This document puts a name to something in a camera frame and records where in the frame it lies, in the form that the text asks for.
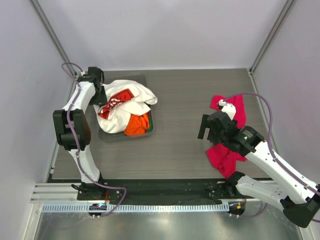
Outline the white t shirt red print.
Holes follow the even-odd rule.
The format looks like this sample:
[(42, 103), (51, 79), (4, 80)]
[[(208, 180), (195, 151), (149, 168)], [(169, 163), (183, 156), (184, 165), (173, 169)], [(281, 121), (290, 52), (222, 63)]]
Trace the white t shirt red print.
[(108, 134), (125, 131), (132, 116), (147, 116), (151, 111), (150, 106), (158, 102), (150, 89), (134, 80), (118, 79), (102, 86), (107, 103), (93, 107), (100, 128)]

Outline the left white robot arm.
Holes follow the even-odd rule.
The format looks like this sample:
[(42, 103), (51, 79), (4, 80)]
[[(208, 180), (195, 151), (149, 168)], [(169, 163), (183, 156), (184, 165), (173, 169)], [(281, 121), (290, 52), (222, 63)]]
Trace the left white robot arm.
[(53, 112), (53, 124), (57, 143), (74, 159), (81, 175), (82, 191), (88, 191), (100, 200), (107, 192), (101, 172), (95, 165), (90, 150), (91, 130), (86, 119), (88, 106), (102, 107), (107, 104), (102, 86), (104, 72), (91, 66), (80, 71), (75, 80), (75, 90), (61, 110)]

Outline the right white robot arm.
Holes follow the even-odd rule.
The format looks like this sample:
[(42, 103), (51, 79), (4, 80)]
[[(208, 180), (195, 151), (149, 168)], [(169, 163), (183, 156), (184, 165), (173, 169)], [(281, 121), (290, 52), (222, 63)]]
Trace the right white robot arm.
[(207, 140), (245, 157), (277, 184), (268, 185), (235, 171), (225, 181), (228, 196), (259, 199), (282, 211), (289, 221), (301, 228), (306, 228), (313, 221), (320, 210), (319, 185), (291, 167), (269, 147), (259, 132), (250, 126), (238, 128), (236, 121), (223, 111), (202, 116), (199, 139), (203, 139), (206, 129), (209, 130)]

